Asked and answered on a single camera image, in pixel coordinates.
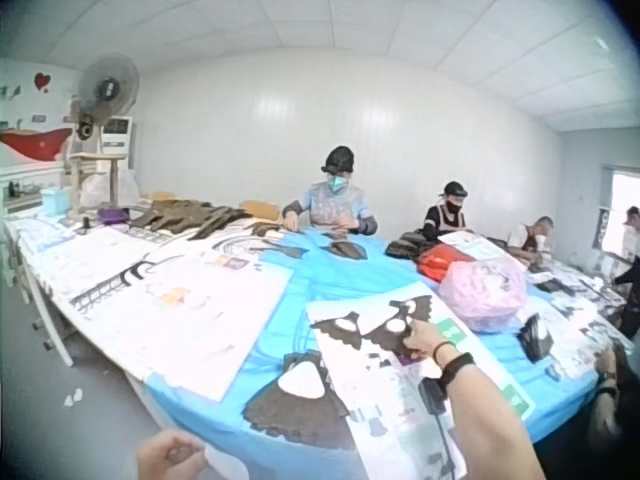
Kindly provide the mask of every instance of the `blue tablecloth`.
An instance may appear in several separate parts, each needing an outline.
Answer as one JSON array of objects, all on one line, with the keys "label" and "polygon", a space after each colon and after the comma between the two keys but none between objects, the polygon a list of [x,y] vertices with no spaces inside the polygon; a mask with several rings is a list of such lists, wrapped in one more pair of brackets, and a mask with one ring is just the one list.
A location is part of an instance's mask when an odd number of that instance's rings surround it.
[{"label": "blue tablecloth", "polygon": [[[241,415],[255,393],[281,372],[285,354],[317,349],[304,310],[307,302],[358,298],[416,281],[423,281],[437,291],[437,284],[419,275],[413,263],[385,256],[385,244],[379,239],[358,236],[354,240],[366,249],[368,260],[344,259],[320,249],[331,241],[314,229],[308,229],[305,235],[288,234],[280,242],[308,249],[302,259],[274,251],[261,257],[294,273],[272,318],[221,403],[169,387],[159,375],[151,376],[147,382],[153,398],[176,423],[240,458],[250,470],[259,469],[252,472],[252,478],[338,480],[363,476],[356,452],[320,449],[269,437],[252,430]],[[529,293],[548,298],[534,287]],[[595,373],[579,380],[554,381],[545,373],[550,360],[532,365],[511,334],[479,335],[479,338],[536,403],[535,411],[526,422],[533,442],[571,418],[595,385]]]}]

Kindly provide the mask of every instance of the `orange bag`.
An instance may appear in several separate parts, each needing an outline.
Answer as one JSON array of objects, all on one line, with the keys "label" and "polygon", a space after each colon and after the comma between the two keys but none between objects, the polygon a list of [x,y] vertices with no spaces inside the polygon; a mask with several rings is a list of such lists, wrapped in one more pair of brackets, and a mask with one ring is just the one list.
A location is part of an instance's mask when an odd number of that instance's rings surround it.
[{"label": "orange bag", "polygon": [[418,271],[436,282],[441,282],[453,262],[473,262],[474,258],[455,247],[440,243],[418,258]]}]

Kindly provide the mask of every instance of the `hand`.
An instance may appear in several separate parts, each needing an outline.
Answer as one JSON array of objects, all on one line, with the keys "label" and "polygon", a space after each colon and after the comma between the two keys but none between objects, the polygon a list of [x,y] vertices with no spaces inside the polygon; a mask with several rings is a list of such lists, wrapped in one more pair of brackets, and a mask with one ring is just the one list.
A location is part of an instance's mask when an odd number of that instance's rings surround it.
[{"label": "hand", "polygon": [[418,356],[432,356],[438,344],[446,341],[447,339],[434,325],[414,320],[411,323],[411,335],[404,339],[404,344],[407,348],[416,350]]},{"label": "hand", "polygon": [[138,449],[139,480],[195,480],[207,466],[204,444],[181,430],[164,430]]},{"label": "hand", "polygon": [[611,345],[598,356],[596,360],[596,371],[598,373],[616,373],[616,354]]},{"label": "hand", "polygon": [[342,232],[347,232],[349,230],[353,230],[360,226],[360,221],[357,218],[339,218],[333,225],[333,230],[338,230]]},{"label": "hand", "polygon": [[296,212],[289,211],[284,217],[284,228],[292,232],[297,232],[300,228],[298,224],[298,214]]}]

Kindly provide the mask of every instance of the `face mask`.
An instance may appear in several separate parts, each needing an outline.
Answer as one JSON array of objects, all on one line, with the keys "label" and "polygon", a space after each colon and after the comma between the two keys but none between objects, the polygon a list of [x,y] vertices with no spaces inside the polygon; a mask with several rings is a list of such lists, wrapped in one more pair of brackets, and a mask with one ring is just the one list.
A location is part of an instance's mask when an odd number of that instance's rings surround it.
[{"label": "face mask", "polygon": [[333,193],[339,192],[343,188],[346,188],[347,185],[349,185],[349,180],[344,177],[335,175],[329,178],[329,190]]},{"label": "face mask", "polygon": [[462,209],[462,205],[456,205],[449,200],[446,201],[446,206],[447,210],[449,210],[451,213],[458,213]]}]

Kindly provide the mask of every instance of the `blue face mask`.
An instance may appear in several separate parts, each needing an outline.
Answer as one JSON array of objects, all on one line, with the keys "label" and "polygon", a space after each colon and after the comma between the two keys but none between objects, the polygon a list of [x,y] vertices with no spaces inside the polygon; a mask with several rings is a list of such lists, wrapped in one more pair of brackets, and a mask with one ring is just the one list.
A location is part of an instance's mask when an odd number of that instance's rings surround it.
[{"label": "blue face mask", "polygon": [[349,180],[344,177],[334,175],[329,178],[329,190],[333,193],[339,192],[343,188],[346,188],[347,185],[349,185]]}]

